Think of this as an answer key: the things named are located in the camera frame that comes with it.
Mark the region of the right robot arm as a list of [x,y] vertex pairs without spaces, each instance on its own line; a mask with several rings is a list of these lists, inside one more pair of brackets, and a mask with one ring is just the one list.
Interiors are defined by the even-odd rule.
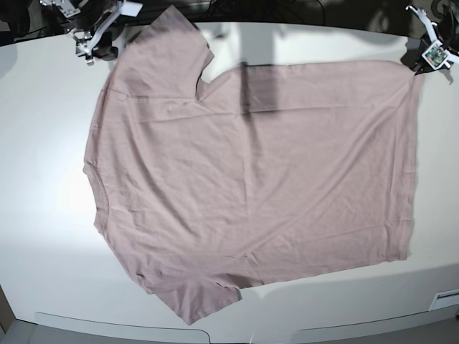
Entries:
[[120,30],[113,23],[120,16],[122,1],[42,1],[45,8],[55,10],[64,20],[65,32],[75,41],[75,54],[87,65],[101,59],[106,62],[118,57],[113,41]]

